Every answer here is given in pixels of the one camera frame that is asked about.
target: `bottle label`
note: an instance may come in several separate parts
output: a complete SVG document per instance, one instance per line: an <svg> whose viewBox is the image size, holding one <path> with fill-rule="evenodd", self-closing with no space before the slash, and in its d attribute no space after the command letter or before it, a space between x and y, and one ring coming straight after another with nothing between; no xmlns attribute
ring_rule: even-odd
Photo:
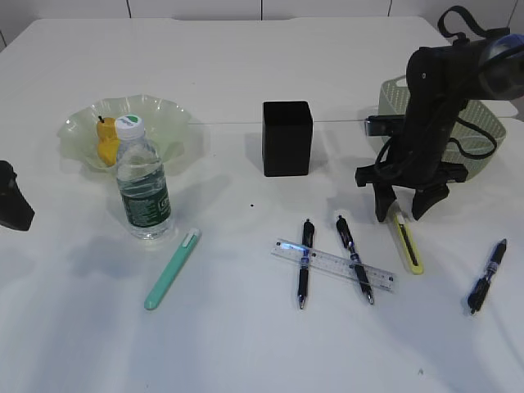
<svg viewBox="0 0 524 393"><path fill-rule="evenodd" d="M140 228L149 228L166 221L171 214L167 185L157 193L144 198L122 196L125 214L131 225Z"/></svg>

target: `water bottle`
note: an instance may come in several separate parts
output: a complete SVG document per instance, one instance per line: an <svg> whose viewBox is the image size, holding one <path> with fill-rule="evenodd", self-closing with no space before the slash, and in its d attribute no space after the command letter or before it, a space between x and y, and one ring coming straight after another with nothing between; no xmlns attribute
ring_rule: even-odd
<svg viewBox="0 0 524 393"><path fill-rule="evenodd" d="M116 180L129 231L141 239L156 239L171 229L171 206L164 166L146 139L143 120L136 115L115 121L120 140L116 154Z"/></svg>

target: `bottle cap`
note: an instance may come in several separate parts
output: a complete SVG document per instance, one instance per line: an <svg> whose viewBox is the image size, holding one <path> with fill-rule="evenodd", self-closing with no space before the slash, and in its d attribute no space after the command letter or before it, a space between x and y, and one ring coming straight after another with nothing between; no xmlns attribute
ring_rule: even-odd
<svg viewBox="0 0 524 393"><path fill-rule="evenodd" d="M141 138L146 133L144 120L136 115L125 115L115 120L116 135L120 141Z"/></svg>

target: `clear ruler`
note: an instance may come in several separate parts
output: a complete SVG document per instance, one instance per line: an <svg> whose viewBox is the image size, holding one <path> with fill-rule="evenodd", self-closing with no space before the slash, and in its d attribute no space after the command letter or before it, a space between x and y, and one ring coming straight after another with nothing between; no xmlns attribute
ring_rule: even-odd
<svg viewBox="0 0 524 393"><path fill-rule="evenodd" d="M318 251L314 248L308 248L287 240L278 239L274 243L271 254L299 264L306 250L309 250L309 266L311 268L348 280L359 281L355 272L355 263L352 260ZM368 276L369 285L388 292L394 291L396 277L393 273L373 268L366 264L363 264L363 267Z"/></svg>

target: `black pen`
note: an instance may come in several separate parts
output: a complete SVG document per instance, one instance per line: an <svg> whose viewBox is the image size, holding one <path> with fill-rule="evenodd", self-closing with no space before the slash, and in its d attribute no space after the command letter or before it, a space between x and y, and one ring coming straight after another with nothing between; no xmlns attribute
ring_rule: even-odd
<svg viewBox="0 0 524 393"><path fill-rule="evenodd" d="M507 245L508 241L506 239L497 244L497 247L491 256L490 263L486 267L486 273L484 274L484 277L477 281L475 288L469 295L468 305L471 308L472 315L481 309L482 303L484 302L484 299L488 294L488 290L490 289L491 279L495 273L497 273L497 269L499 268L500 262L502 262L502 257L504 256L504 252L506 252Z"/></svg>
<svg viewBox="0 0 524 393"><path fill-rule="evenodd" d="M375 300L373 299L373 290L369 285L368 275L366 274L366 271L362 266L362 262L360 262L359 254L357 254L355 249L355 241L351 236L350 228L347 226L346 220L341 215L338 216L337 231L341 235L344 248L350 252L350 258L355 263L355 273L357 274L357 278L360 282L360 289L362 290L362 293L368 298L369 304L372 305L375 303Z"/></svg>
<svg viewBox="0 0 524 393"><path fill-rule="evenodd" d="M313 248L314 225L307 219L302 230L302 246ZM304 309L305 298L308 296L309 278L309 249L304 250L304 256L300 260L300 272L298 276L298 305Z"/></svg>

